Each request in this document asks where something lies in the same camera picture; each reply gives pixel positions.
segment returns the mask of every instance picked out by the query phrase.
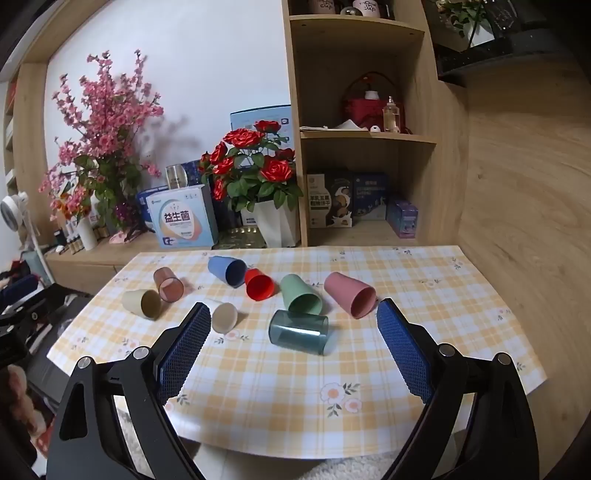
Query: white fan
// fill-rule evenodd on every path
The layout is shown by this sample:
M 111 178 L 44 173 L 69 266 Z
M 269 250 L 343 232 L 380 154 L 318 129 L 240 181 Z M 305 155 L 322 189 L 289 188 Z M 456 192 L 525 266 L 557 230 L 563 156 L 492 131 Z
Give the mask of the white fan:
M 6 196 L 4 197 L 2 203 L 0 203 L 0 213 L 2 214 L 4 222 L 8 225 L 8 228 L 10 228 L 10 230 L 13 232 L 16 232 L 21 225 L 25 225 L 28 234 L 33 240 L 35 252 L 37 252 L 37 256 L 41 261 L 41 265 L 43 265 L 43 268 L 45 269 L 47 278 L 49 278 L 51 283 L 55 283 L 56 281 L 53 278 L 53 275 L 51 275 L 51 270 L 49 270 L 49 266 L 45 261 L 45 257 L 41 252 L 41 248 L 39 248 L 37 236 L 35 235 L 35 229 L 33 228 L 33 223 L 31 222 L 31 216 L 27 210 L 28 202 L 29 195 L 27 195 L 26 192 L 18 192 L 18 195 Z

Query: red flower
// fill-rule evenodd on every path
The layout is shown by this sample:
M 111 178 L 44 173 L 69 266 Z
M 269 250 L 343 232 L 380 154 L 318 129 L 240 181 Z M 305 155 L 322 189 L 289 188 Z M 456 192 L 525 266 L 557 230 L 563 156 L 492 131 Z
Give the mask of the red flower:
M 281 130 L 281 125 L 275 121 L 267 121 L 261 120 L 255 123 L 255 128 L 259 132 L 263 132 L 265 134 L 276 134 L 279 130 Z
M 220 142 L 220 144 L 209 157 L 209 161 L 213 164 L 216 164 L 220 160 L 223 160 L 223 158 L 226 156 L 226 153 L 228 153 L 228 146 L 224 142 Z
M 236 148 L 248 148 L 257 145 L 265 138 L 265 134 L 261 132 L 253 132 L 246 128 L 239 128 L 233 132 L 228 133 L 223 140 L 231 143 Z
M 213 198 L 216 200 L 223 200 L 226 196 L 226 187 L 223 184 L 222 179 L 217 179 L 213 187 Z
M 265 162 L 265 168 L 261 169 L 261 175 L 269 181 L 287 181 L 293 174 L 287 160 L 272 160 L 269 158 Z
M 205 152 L 201 156 L 201 160 L 199 161 L 199 171 L 201 173 L 205 172 L 205 170 L 208 168 L 210 157 L 211 157 L 211 155 L 208 152 Z
M 277 160 L 293 160 L 296 157 L 296 152 L 294 152 L 290 148 L 285 148 L 283 150 L 278 150 L 275 154 L 275 158 Z
M 218 163 L 214 168 L 213 172 L 216 175 L 224 175 L 228 173 L 232 167 L 234 166 L 234 157 L 227 158 L 226 160 L 222 160 Z

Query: glass ball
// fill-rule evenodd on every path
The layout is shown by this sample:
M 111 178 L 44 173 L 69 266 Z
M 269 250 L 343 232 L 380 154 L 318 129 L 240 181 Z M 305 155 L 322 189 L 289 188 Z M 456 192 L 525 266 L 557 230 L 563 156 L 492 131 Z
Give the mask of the glass ball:
M 355 7 L 345 7 L 340 11 L 341 15 L 356 15 L 357 17 L 362 17 L 363 13 L 359 8 Z

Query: red basket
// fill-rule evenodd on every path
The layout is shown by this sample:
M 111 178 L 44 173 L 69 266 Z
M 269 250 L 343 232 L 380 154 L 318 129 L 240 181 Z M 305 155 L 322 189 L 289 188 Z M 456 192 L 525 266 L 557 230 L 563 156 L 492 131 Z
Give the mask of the red basket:
M 386 79 L 396 90 L 396 85 L 386 75 L 380 72 L 367 72 L 347 87 L 343 95 L 343 116 L 344 120 L 352 120 L 361 128 L 365 127 L 368 130 L 374 125 L 384 131 L 384 107 L 388 104 L 387 100 L 366 100 L 365 98 L 349 98 L 351 89 L 368 76 L 377 75 Z M 395 100 L 396 105 L 400 108 L 401 133 L 410 133 L 406 127 L 406 119 L 404 116 L 404 104 Z

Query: tablecloth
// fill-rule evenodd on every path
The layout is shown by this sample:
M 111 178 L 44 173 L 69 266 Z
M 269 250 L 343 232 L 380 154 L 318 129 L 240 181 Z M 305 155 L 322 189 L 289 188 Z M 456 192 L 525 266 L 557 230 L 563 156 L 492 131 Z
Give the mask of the tablecloth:
M 165 405 L 180 436 L 256 455 L 327 459 L 391 452 L 401 448 L 423 404 L 408 392 L 376 326 L 375 310 L 356 320 L 324 291 L 339 271 L 391 297 L 411 323 L 423 325 L 437 343 L 462 354 L 491 359 L 509 353 L 526 393 L 545 373 L 517 319 L 459 247 L 321 247 L 226 251 L 277 283 L 296 273 L 322 293 L 336 329 L 326 356 L 272 345 L 268 324 L 283 309 L 281 294 L 255 302 L 207 270 L 215 252 L 144 253 L 135 257 L 76 317 L 48 357 L 71 374 L 76 361 L 126 357 L 151 346 L 179 324 L 195 302 L 229 301 L 239 324 L 227 335 L 212 331 L 181 393 Z M 124 291 L 154 288 L 153 272 L 171 267 L 187 286 L 185 296 L 156 321 L 121 306 Z M 471 399 L 456 430 L 465 427 Z

